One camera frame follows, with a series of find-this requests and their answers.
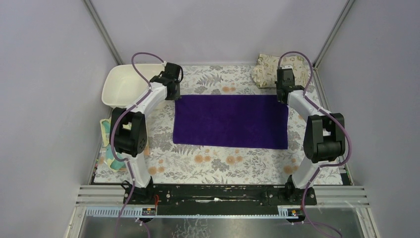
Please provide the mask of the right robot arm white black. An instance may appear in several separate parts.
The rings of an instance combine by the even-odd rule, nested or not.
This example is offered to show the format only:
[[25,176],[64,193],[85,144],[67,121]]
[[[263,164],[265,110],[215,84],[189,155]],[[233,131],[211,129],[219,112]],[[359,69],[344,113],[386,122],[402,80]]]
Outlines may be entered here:
[[344,117],[325,111],[304,95],[304,87],[295,84],[291,66],[277,69],[275,82],[277,99],[294,109],[306,122],[303,139],[305,158],[298,171],[285,185],[285,197],[289,200],[306,196],[314,179],[323,166],[331,165],[345,152],[345,134],[342,131]]

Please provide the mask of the purple towel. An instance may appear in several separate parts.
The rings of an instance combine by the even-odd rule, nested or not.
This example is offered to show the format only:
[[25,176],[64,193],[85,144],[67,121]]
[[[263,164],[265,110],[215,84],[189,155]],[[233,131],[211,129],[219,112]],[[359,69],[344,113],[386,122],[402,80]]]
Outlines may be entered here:
[[175,144],[288,148],[288,107],[276,95],[184,95],[174,115]]

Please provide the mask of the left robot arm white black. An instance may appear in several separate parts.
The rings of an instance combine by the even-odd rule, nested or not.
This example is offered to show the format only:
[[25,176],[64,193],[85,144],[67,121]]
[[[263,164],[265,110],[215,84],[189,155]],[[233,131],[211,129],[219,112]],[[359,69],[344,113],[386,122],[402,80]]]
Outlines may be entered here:
[[144,64],[143,69],[160,69],[150,79],[141,76],[145,88],[125,107],[116,107],[111,114],[109,143],[117,161],[124,162],[134,187],[146,188],[152,180],[146,167],[144,150],[148,142],[146,119],[163,101],[180,99],[180,82],[184,72],[180,65]]

